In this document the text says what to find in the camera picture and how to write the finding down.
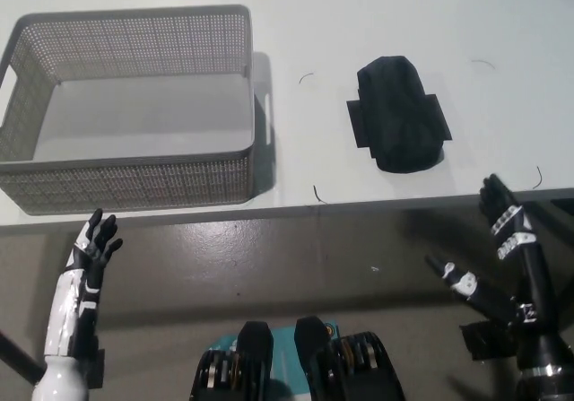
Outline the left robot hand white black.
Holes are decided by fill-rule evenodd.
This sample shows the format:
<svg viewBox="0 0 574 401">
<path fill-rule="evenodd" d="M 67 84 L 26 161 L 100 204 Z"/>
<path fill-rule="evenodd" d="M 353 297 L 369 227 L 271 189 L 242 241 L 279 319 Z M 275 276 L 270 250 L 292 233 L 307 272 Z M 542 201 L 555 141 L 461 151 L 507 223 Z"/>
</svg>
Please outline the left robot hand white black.
<svg viewBox="0 0 574 401">
<path fill-rule="evenodd" d="M 105 269 L 123 240 L 117 218 L 97 209 L 78 233 L 57 286 L 48 318 L 44 355 L 85 359 L 97 349 L 96 325 Z"/>
</svg>

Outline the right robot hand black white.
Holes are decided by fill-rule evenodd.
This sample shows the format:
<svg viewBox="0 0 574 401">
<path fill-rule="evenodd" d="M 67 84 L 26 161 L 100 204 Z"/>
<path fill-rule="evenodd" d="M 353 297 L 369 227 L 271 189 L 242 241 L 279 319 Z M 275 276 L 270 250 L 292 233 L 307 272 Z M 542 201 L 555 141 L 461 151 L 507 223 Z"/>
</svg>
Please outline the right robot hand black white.
<svg viewBox="0 0 574 401">
<path fill-rule="evenodd" d="M 566 374 L 573 367 L 573 352 L 560 334 L 549 267 L 526 208 L 495 174 L 483 181 L 479 207 L 489 223 L 498 260 L 519 264 L 514 294 L 451 260 L 425 258 L 449 290 L 484 317 L 461 328 L 467 349 L 476 360 L 515 357 L 526 375 Z"/>
</svg>

